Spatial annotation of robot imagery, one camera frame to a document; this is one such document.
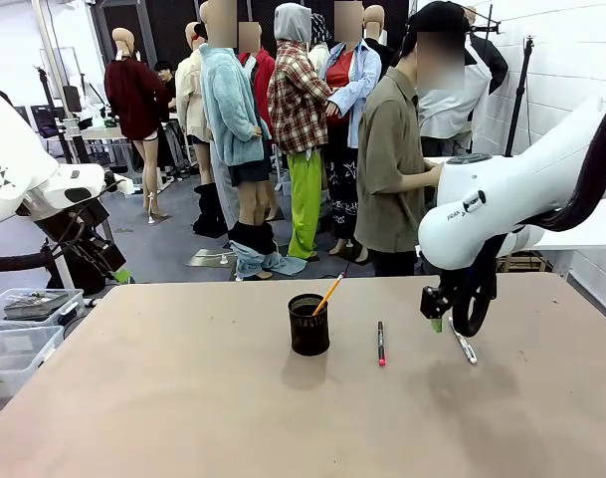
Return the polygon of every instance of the beige coat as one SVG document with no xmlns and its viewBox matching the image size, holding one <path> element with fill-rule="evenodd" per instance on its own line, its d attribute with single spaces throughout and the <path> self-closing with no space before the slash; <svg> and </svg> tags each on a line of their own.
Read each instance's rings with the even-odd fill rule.
<svg viewBox="0 0 606 478">
<path fill-rule="evenodd" d="M 196 49 L 183 60 L 175 74 L 176 112 L 181 127 L 202 141 L 210 140 L 210 132 L 201 92 L 201 52 Z"/>
</svg>

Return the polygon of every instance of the person's hand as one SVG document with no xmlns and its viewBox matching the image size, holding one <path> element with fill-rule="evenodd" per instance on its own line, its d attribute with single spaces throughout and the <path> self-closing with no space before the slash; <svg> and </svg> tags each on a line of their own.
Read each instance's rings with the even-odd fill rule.
<svg viewBox="0 0 606 478">
<path fill-rule="evenodd" d="M 336 103 L 326 102 L 326 115 L 328 117 L 334 117 L 338 113 L 340 113 L 340 110 L 338 109 L 338 106 Z"/>
<path fill-rule="evenodd" d="M 444 164 L 438 164 L 437 166 L 434 166 L 429 172 L 427 172 L 427 174 L 429 174 L 429 182 L 433 187 L 438 187 L 443 167 Z"/>
</svg>

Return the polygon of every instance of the black pen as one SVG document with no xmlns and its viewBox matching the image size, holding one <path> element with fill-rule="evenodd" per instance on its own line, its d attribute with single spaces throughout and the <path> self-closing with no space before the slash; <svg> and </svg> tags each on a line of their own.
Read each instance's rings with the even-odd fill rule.
<svg viewBox="0 0 606 478">
<path fill-rule="evenodd" d="M 378 364 L 386 365 L 386 351 L 384 350 L 384 327 L 378 322 Z"/>
</svg>

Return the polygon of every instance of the pencil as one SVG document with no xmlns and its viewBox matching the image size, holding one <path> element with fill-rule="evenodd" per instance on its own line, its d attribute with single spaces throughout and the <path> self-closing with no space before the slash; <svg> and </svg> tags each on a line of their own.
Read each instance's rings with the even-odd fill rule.
<svg viewBox="0 0 606 478">
<path fill-rule="evenodd" d="M 326 302 L 329 300 L 329 297 L 331 297 L 331 294 L 333 294 L 333 291 L 335 291 L 335 288 L 338 287 L 338 284 L 340 283 L 340 281 L 342 279 L 344 279 L 344 273 L 343 272 L 335 280 L 335 282 L 331 286 L 331 289 L 329 289 L 329 292 L 326 293 L 326 296 L 324 296 L 324 298 L 322 299 L 322 301 L 320 302 L 320 304 L 318 304 L 318 307 L 315 308 L 315 311 L 313 311 L 313 314 L 311 314 L 312 317 L 317 316 L 320 313 L 320 311 L 322 310 L 322 308 L 324 307 L 324 305 L 326 304 Z"/>
</svg>

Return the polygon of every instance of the olive green shirt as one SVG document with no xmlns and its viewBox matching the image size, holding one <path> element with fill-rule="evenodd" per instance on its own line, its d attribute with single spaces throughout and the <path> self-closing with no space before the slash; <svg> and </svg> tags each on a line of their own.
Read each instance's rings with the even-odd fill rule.
<svg viewBox="0 0 606 478">
<path fill-rule="evenodd" d="M 389 68 L 368 98 L 358 132 L 355 238 L 378 252 L 414 251 L 424 217 L 424 189 L 388 194 L 405 174 L 425 171 L 417 95 L 409 78 Z"/>
</svg>

